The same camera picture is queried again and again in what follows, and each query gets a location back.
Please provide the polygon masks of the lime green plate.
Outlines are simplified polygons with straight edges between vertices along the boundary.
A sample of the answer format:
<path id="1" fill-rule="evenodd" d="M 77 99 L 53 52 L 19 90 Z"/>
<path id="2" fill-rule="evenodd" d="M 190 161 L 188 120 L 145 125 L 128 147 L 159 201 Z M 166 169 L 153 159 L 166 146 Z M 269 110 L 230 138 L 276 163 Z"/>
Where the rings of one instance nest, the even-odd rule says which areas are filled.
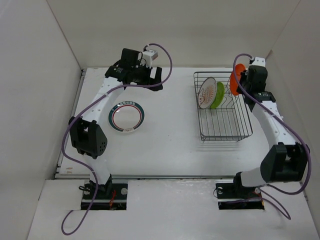
<path id="1" fill-rule="evenodd" d="M 220 104 L 222 103 L 223 99 L 224 99 L 224 95 L 225 95 L 224 84 L 222 82 L 218 82 L 217 83 L 217 91 L 216 91 L 215 99 L 212 102 L 210 108 L 211 109 L 218 108 L 220 106 Z"/>

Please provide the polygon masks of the green rimmed white plate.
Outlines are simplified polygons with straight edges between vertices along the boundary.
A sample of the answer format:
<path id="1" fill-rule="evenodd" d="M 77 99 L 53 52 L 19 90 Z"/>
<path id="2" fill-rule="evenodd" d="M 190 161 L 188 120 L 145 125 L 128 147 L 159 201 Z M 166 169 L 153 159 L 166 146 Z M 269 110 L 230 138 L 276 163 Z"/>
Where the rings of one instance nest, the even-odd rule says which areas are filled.
<path id="1" fill-rule="evenodd" d="M 131 133 L 137 130 L 144 120 L 144 109 L 134 101 L 119 102 L 108 114 L 109 125 L 120 133 Z"/>

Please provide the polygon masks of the orange sunburst white plate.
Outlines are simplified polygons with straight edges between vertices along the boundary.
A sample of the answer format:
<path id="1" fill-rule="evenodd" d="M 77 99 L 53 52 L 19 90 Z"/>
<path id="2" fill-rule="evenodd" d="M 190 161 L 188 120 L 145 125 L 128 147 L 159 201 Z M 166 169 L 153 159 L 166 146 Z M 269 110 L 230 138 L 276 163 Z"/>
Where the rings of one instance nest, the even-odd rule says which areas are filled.
<path id="1" fill-rule="evenodd" d="M 209 108 L 217 94 L 217 81 L 214 77 L 208 77 L 200 86 L 197 103 L 200 109 Z"/>

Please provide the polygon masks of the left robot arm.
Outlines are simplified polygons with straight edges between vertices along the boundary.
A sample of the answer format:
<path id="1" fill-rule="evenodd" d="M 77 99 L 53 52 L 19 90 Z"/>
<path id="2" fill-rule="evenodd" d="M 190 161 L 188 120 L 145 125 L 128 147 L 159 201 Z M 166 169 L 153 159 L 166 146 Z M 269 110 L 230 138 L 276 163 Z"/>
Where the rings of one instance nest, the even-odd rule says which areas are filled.
<path id="1" fill-rule="evenodd" d="M 71 145 L 84 156 L 81 163 L 93 175 L 91 188 L 102 199 L 111 195 L 112 175 L 105 166 L 108 139 L 106 127 L 112 123 L 117 98 L 128 88 L 145 88 L 153 92 L 163 89 L 162 68 L 152 77 L 153 61 L 158 52 L 147 46 L 142 51 L 124 48 L 120 60 L 111 65 L 102 86 L 89 106 L 69 120 L 66 132 Z"/>

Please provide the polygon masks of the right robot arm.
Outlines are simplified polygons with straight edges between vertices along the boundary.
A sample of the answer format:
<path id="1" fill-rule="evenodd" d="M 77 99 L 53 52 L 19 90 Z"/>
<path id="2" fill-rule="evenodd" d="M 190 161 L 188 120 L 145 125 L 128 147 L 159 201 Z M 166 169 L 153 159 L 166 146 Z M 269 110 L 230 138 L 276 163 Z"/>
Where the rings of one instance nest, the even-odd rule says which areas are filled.
<path id="1" fill-rule="evenodd" d="M 243 197 L 250 188 L 299 182 L 304 175 L 310 175 L 310 149 L 283 121 L 274 95 L 265 90 L 267 77 L 264 65 L 242 68 L 234 65 L 230 75 L 234 85 L 231 90 L 244 96 L 244 102 L 258 120 L 269 145 L 259 167 L 234 176 L 231 191 L 237 197 Z"/>

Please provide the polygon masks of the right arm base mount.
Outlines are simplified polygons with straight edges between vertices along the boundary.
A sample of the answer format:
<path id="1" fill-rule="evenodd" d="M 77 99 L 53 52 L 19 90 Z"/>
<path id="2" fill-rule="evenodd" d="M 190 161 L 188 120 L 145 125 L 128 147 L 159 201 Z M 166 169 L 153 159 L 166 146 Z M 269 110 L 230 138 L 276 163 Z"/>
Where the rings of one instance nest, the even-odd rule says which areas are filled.
<path id="1" fill-rule="evenodd" d="M 219 210 L 264 210 L 262 194 L 256 187 L 237 187 L 231 179 L 217 180 L 213 191 Z"/>

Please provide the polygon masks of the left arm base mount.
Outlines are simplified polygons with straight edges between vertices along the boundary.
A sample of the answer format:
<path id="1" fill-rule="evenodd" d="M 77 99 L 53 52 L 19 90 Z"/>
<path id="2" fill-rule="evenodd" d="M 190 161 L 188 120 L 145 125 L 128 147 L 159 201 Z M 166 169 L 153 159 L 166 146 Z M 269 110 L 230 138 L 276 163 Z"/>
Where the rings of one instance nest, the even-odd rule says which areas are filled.
<path id="1" fill-rule="evenodd" d="M 95 192 L 92 182 L 78 187 L 83 192 L 80 203 L 81 210 L 87 210 Z M 122 211 L 127 209 L 128 184 L 113 183 L 107 191 L 98 190 L 90 210 Z"/>

